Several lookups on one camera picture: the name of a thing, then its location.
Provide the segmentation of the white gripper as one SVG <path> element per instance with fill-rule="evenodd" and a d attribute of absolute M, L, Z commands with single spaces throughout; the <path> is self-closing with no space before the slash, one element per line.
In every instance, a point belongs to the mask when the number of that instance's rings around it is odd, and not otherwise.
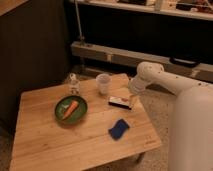
<path fill-rule="evenodd" d="M 144 91 L 144 86 L 142 85 L 142 82 L 139 78 L 134 77 L 129 81 L 128 88 L 129 88 L 129 92 L 131 93 L 129 97 L 129 100 L 130 100 L 129 107 L 132 108 L 134 104 L 136 103 L 137 98 Z"/>

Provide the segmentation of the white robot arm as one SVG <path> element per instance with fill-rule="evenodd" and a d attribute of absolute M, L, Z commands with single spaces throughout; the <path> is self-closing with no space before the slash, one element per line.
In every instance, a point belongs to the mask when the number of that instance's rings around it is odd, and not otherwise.
<path fill-rule="evenodd" d="M 177 96 L 170 121 L 168 171 L 213 171 L 213 84 L 141 62 L 129 82 L 134 95 L 157 84 Z"/>

